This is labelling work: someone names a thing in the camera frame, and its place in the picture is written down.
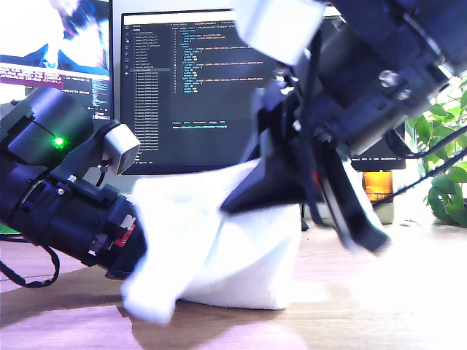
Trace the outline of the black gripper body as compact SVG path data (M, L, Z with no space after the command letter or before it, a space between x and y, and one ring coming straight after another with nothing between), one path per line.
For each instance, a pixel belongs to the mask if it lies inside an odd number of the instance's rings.
M43 179L14 212L14 229L87 266L109 268L114 243L123 246L136 221L133 206L115 188L84 181Z

